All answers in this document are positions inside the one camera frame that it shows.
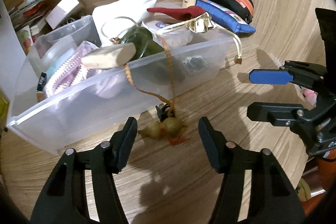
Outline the right hand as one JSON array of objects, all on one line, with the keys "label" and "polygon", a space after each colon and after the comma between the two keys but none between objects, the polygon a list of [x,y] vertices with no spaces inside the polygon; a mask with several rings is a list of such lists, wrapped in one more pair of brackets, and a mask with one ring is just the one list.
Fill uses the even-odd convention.
[{"label": "right hand", "polygon": [[301,94],[311,106],[315,106],[317,102],[317,93],[313,90],[301,87]]}]

